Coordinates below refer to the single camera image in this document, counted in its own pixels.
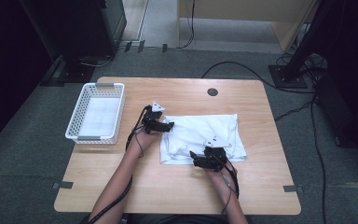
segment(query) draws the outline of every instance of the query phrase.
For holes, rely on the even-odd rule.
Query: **white plastic basket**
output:
[[[125,101],[122,83],[87,83],[65,137],[78,144],[115,144]]]

